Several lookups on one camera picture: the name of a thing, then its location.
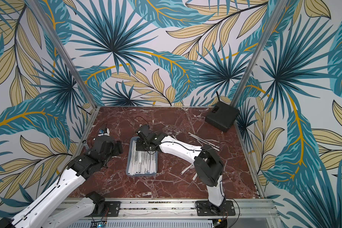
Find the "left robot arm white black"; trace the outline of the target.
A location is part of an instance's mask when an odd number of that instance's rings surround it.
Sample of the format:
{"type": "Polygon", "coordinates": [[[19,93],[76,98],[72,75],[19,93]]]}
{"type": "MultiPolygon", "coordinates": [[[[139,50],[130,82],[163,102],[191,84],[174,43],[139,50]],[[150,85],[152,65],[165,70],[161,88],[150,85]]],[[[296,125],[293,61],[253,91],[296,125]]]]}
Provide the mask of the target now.
{"type": "Polygon", "coordinates": [[[51,213],[92,174],[106,167],[109,160],[123,153],[122,142],[103,135],[92,148],[75,157],[47,190],[13,218],[2,218],[0,228],[40,228],[51,213]]]}

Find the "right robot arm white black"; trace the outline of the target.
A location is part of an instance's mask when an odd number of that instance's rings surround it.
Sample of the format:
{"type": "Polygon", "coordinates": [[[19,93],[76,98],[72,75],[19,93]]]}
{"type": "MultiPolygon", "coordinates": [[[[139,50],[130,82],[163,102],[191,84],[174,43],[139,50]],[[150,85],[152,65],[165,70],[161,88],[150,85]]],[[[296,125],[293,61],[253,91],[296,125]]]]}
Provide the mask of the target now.
{"type": "Polygon", "coordinates": [[[197,177],[207,186],[210,206],[221,208],[226,200],[222,188],[224,163],[212,146],[187,144],[165,133],[155,133],[146,124],[135,133],[139,137],[138,151],[171,154],[193,164],[197,177]]]}

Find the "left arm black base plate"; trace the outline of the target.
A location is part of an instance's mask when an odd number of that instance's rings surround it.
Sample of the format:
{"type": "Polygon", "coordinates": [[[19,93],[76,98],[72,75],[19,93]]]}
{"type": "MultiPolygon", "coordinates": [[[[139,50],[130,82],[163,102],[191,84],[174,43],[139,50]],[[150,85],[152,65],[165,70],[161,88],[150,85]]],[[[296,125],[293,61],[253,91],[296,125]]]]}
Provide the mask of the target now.
{"type": "Polygon", "coordinates": [[[118,217],[120,201],[104,201],[95,204],[95,209],[90,217],[118,217]]]}

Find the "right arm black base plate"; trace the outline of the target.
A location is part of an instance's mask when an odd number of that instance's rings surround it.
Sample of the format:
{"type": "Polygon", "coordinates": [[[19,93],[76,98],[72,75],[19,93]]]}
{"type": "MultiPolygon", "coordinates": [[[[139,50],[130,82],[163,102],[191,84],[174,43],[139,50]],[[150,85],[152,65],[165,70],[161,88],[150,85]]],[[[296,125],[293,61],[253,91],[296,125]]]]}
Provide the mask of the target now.
{"type": "Polygon", "coordinates": [[[232,201],[223,201],[220,206],[215,206],[208,200],[198,200],[195,202],[198,216],[235,216],[235,208],[232,201]]]}

